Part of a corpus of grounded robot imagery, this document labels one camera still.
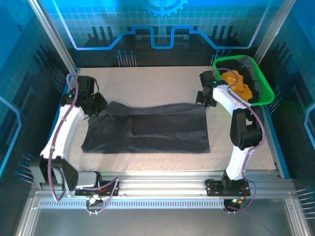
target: beige table surface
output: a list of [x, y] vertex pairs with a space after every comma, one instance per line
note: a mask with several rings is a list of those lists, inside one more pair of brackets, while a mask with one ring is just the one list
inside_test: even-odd
[[[82, 68], [80, 75], [97, 79], [108, 102], [131, 107], [195, 103], [202, 90], [199, 74], [210, 66]], [[198, 171], [224, 170], [232, 154], [229, 137], [231, 115], [219, 103], [207, 109], [210, 153], [205, 154], [87, 154], [81, 150], [88, 130], [84, 120], [76, 133], [70, 163], [78, 170], [93, 171]], [[256, 150], [248, 169], [272, 170], [274, 163], [267, 142]]]

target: metal grate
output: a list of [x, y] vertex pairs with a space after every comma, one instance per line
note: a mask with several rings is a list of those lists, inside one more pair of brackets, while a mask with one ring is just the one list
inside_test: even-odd
[[[85, 208], [85, 199], [68, 199], [55, 202], [53, 199], [42, 199], [39, 208]], [[113, 199], [109, 209], [205, 209], [224, 208], [222, 199]]]

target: garment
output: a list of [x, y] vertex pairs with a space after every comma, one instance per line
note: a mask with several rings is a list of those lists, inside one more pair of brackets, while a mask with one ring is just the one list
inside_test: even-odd
[[248, 100], [249, 103], [259, 102], [259, 92], [255, 89], [255, 83], [249, 70], [237, 60], [224, 60], [217, 63], [217, 68], [228, 68], [230, 70], [237, 70], [243, 76], [243, 83], [248, 85], [252, 91], [252, 99]]
[[239, 59], [237, 59], [243, 66], [247, 68], [249, 73], [251, 74], [252, 80], [254, 81], [254, 88], [257, 90], [259, 93], [261, 93], [261, 86], [260, 83], [255, 76], [255, 69], [254, 69], [254, 64], [252, 63], [252, 60], [249, 56], [243, 56]]
[[87, 153], [209, 153], [206, 109], [181, 103], [132, 108], [111, 102], [89, 119]]
[[[238, 82], [235, 86], [232, 87], [232, 90], [239, 95], [244, 101], [248, 102], [248, 100], [252, 99], [252, 91], [248, 87], [248, 85], [243, 83], [243, 76], [241, 76], [237, 70], [233, 70], [238, 76]], [[228, 83], [228, 85], [232, 85], [236, 82], [235, 75], [231, 71], [227, 71], [221, 75], [222, 79]]]

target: orange fabric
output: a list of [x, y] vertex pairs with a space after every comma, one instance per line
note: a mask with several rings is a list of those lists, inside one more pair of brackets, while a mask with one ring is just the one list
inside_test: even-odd
[[[238, 75], [238, 82], [232, 87], [232, 90], [242, 99], [244, 99], [244, 101], [248, 102], [248, 100], [252, 98], [252, 91], [248, 85], [243, 83], [243, 76], [240, 75], [237, 70], [234, 70], [234, 72]], [[221, 74], [221, 77], [228, 83], [228, 85], [232, 85], [236, 82], [235, 75], [230, 71]]]

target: green plastic basket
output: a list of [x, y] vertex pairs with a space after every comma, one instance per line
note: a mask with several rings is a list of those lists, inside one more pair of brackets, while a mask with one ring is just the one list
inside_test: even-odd
[[[223, 57], [223, 58], [218, 58], [213, 62], [213, 68], [216, 70], [217, 69], [217, 63], [219, 61], [224, 61], [224, 60], [237, 60], [239, 58], [242, 58], [244, 55], [238, 55], [238, 56], [230, 56], [230, 57]], [[268, 84], [265, 76], [262, 74], [261, 70], [259, 69], [256, 61], [251, 58], [252, 63], [254, 64], [254, 70], [255, 70], [255, 76], [257, 77], [259, 84], [261, 86], [261, 93], [259, 93], [259, 102], [253, 103], [252, 105], [268, 105], [273, 102], [275, 99], [275, 94], [270, 88], [270, 85]], [[216, 76], [219, 80], [222, 80], [221, 75], [218, 71], [216, 71]]]

